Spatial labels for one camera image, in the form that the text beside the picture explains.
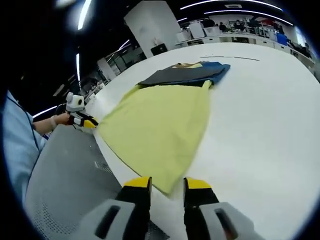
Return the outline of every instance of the white pillar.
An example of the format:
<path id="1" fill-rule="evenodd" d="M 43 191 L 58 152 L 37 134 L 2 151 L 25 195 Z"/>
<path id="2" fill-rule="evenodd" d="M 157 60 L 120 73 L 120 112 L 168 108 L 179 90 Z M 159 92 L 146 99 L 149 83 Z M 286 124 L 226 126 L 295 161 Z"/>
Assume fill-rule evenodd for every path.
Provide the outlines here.
<path id="1" fill-rule="evenodd" d="M 181 28 L 167 2 L 141 1 L 124 20 L 147 58 L 153 56 L 150 49 L 156 45 L 165 44 L 168 51 L 177 48 Z"/>
<path id="2" fill-rule="evenodd" d="M 109 79 L 109 80 L 113 80 L 116 77 L 115 72 L 112 70 L 112 68 L 110 67 L 110 65 L 107 63 L 106 59 L 101 58 L 98 62 L 97 62 L 101 72 L 103 73 L 104 77 Z"/>

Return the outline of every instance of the hand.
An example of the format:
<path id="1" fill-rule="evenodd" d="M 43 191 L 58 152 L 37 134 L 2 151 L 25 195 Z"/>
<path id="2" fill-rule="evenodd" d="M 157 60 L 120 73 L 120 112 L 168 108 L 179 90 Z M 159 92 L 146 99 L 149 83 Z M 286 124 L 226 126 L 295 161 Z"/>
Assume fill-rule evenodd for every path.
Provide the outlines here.
<path id="1" fill-rule="evenodd" d="M 69 125 L 69 123 L 68 123 L 69 118 L 70 118 L 69 113 L 65 112 L 60 115 L 54 116 L 54 121 L 57 125 L 58 124 Z"/>

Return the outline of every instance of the yellow towel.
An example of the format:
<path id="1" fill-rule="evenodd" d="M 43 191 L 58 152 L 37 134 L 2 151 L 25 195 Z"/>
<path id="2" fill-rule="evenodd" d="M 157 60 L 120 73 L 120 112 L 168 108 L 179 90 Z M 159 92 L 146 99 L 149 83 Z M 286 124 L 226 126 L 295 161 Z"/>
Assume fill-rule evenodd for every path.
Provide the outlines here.
<path id="1" fill-rule="evenodd" d="M 104 117 L 98 132 L 140 176 L 170 193 L 195 157 L 209 118 L 209 87 L 135 86 Z"/>

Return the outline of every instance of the person's arm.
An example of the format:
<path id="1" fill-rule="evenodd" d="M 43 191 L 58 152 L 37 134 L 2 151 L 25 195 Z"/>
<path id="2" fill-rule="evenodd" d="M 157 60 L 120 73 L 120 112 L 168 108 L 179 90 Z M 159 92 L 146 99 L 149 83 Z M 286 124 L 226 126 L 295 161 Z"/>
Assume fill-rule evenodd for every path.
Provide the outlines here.
<path id="1" fill-rule="evenodd" d="M 53 117 L 56 125 L 63 124 L 68 125 L 70 115 L 68 113 L 63 113 L 60 115 L 55 115 Z M 54 129 L 51 118 L 45 120 L 37 121 L 33 123 L 34 129 L 42 136 L 51 132 Z"/>

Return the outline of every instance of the light blue shirt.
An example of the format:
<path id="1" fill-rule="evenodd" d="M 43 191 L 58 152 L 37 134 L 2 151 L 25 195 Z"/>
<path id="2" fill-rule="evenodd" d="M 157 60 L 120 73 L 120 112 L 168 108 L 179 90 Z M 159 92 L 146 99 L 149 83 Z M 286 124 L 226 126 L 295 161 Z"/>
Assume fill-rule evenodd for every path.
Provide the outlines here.
<path id="1" fill-rule="evenodd" d="M 33 130 L 28 121 L 29 118 L 30 122 L 33 122 L 32 116 L 8 98 L 17 102 L 8 92 L 3 110 L 4 157 L 13 190 L 24 205 L 29 178 L 40 154 L 34 136 L 40 151 L 47 140 Z"/>

